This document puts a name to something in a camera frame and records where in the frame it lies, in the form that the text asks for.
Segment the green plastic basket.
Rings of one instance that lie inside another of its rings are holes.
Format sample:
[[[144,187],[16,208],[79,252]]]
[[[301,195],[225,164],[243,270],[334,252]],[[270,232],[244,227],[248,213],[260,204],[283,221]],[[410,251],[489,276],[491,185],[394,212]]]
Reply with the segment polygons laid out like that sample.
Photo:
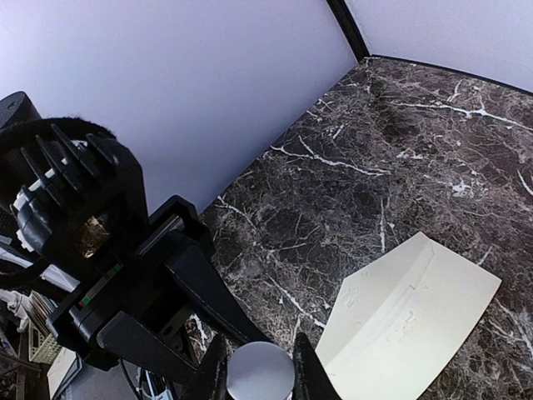
[[[29,361],[52,365],[62,348],[55,337],[52,334],[44,336],[31,322],[27,332]]]

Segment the small glue bottle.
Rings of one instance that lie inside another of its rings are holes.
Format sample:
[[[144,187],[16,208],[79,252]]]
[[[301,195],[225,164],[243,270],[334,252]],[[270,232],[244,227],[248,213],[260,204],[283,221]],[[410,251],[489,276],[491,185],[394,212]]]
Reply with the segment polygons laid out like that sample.
[[[284,400],[295,383],[290,356],[270,342],[238,348],[227,362],[227,392],[236,400]]]

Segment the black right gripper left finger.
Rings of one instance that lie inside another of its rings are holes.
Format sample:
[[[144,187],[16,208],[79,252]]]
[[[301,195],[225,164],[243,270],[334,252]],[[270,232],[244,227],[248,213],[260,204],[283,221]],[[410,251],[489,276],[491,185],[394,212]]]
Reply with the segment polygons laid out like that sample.
[[[227,399],[227,341],[217,334],[211,341],[191,381],[182,394],[184,400]]]

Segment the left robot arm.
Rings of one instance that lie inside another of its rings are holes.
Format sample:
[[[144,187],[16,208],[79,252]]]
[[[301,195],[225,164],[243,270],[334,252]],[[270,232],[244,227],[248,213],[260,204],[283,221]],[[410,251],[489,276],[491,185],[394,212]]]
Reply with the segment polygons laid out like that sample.
[[[57,303],[47,326],[91,366],[126,360],[186,383],[197,370],[192,314],[237,344],[266,339],[212,265],[195,207],[175,195],[148,212],[140,163],[102,126],[43,118],[24,92],[5,97],[1,207],[32,261],[2,285],[35,288],[51,266],[74,278],[71,292],[42,288]]]

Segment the black corner frame post left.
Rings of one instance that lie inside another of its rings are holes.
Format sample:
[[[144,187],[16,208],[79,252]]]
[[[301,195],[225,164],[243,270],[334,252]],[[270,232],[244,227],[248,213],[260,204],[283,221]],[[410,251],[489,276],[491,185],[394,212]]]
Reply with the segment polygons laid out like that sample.
[[[356,25],[355,19],[345,0],[326,0],[339,27],[341,28],[356,60],[360,62],[371,56],[367,45]]]

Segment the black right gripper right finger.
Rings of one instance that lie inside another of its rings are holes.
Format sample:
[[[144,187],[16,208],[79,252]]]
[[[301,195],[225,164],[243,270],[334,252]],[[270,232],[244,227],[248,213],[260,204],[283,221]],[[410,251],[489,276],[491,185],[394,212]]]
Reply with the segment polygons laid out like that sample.
[[[338,400],[338,394],[305,333],[296,335],[292,361],[295,368],[293,399]]]

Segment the cream envelope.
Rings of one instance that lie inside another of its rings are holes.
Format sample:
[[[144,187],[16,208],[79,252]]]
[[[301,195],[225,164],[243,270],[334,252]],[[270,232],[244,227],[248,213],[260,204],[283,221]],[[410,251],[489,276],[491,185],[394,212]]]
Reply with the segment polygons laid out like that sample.
[[[343,280],[317,356],[343,399],[417,399],[500,285],[418,232]]]

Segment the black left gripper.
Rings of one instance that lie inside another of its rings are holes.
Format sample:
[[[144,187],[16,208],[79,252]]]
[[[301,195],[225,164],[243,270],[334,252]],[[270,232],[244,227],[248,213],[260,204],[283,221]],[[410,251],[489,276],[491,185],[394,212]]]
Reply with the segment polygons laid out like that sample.
[[[196,243],[208,230],[194,205],[172,196],[149,227],[138,250],[79,284],[52,313],[47,325],[59,344],[103,371],[129,361],[186,384],[197,369],[184,327],[192,311],[239,345],[271,341]]]

